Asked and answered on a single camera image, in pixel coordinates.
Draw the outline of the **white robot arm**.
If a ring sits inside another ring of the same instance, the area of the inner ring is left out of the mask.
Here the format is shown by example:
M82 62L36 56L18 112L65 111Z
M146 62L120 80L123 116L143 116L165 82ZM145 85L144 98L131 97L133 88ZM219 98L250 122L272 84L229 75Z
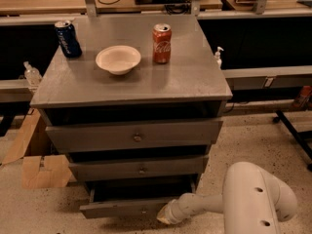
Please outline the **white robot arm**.
M178 224L205 212L222 214L224 234L281 234L279 224L292 219L297 210L293 190L282 180L249 162L227 170L222 193L184 193L157 214L165 224Z

